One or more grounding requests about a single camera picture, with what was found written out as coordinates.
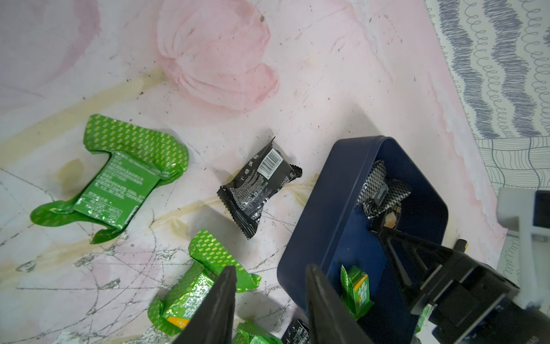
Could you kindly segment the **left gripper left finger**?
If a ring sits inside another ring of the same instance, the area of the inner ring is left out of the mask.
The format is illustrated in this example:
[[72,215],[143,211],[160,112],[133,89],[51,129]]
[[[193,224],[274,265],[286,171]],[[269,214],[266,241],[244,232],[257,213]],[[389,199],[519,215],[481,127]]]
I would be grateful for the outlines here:
[[236,267],[225,267],[174,344],[230,344],[236,305]]

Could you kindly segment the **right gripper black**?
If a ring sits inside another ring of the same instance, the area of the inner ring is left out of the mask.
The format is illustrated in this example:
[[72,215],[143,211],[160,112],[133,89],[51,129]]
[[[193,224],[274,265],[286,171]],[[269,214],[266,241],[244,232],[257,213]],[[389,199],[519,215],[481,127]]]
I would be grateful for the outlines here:
[[442,245],[447,222],[446,215],[405,216],[395,229],[372,227],[387,257],[378,308],[418,315],[432,305],[440,343],[548,343],[549,318],[516,305],[517,286]]

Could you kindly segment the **dark blue storage box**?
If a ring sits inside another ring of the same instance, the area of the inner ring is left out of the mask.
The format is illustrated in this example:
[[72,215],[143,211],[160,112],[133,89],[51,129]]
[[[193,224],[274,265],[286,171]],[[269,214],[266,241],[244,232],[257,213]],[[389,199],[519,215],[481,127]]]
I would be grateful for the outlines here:
[[443,241],[448,208],[398,142],[387,136],[342,139],[329,153],[279,262],[277,278],[306,310],[307,265],[318,265],[337,292],[342,289],[341,268],[359,267],[368,274],[374,302],[360,327],[375,343],[411,343],[418,317],[404,303],[394,271],[370,231],[371,222],[357,207],[362,185],[378,160],[391,179],[412,189],[402,204],[398,229],[436,244]]

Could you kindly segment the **green cookie packet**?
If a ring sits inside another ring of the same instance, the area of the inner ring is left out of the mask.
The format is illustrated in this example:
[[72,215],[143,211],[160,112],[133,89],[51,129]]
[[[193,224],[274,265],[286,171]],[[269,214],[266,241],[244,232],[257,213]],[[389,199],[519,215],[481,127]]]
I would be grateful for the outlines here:
[[163,298],[155,298],[148,308],[148,318],[159,331],[175,336],[187,327],[206,295],[225,267],[236,268],[236,292],[259,287],[262,278],[247,272],[207,230],[190,241],[188,253],[193,260],[189,270]]
[[365,316],[374,305],[370,298],[370,280],[366,272],[359,267],[346,269],[341,266],[342,302],[355,320]]
[[282,341],[258,326],[254,321],[248,320],[239,323],[232,344],[282,344]]
[[100,114],[89,117],[83,143],[90,153],[106,153],[106,164],[76,197],[43,204],[30,219],[48,227],[99,224],[94,245],[120,236],[151,192],[188,167],[188,149],[172,135]]

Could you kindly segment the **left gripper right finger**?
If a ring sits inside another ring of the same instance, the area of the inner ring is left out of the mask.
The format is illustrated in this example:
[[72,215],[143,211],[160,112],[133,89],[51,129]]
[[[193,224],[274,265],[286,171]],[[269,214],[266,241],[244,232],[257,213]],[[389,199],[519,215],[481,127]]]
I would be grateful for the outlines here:
[[320,267],[307,266],[306,287],[311,343],[373,344],[352,318]]

